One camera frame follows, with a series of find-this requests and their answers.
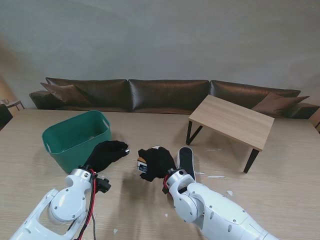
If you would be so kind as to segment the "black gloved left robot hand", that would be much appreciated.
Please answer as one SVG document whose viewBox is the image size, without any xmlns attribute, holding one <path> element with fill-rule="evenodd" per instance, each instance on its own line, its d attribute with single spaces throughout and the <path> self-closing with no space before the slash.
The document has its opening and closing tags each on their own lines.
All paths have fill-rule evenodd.
<svg viewBox="0 0 320 240">
<path fill-rule="evenodd" d="M 128 145 L 125 142 L 111 140 L 103 141 L 95 146 L 92 153 L 84 163 L 84 167 L 99 173 L 105 170 L 110 164 L 125 157 L 128 153 Z"/>
</svg>

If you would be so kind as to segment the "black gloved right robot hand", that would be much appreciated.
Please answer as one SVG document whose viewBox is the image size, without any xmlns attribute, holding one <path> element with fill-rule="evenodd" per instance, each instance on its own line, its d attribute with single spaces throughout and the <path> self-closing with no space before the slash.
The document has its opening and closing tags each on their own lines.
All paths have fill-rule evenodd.
<svg viewBox="0 0 320 240">
<path fill-rule="evenodd" d="M 138 155 L 144 159 L 147 164 L 146 173 L 141 173 L 140 177 L 148 182 L 152 182 L 155 178 L 164 179 L 169 170 L 177 169 L 170 152 L 162 146 L 158 149 L 140 149 Z"/>
</svg>

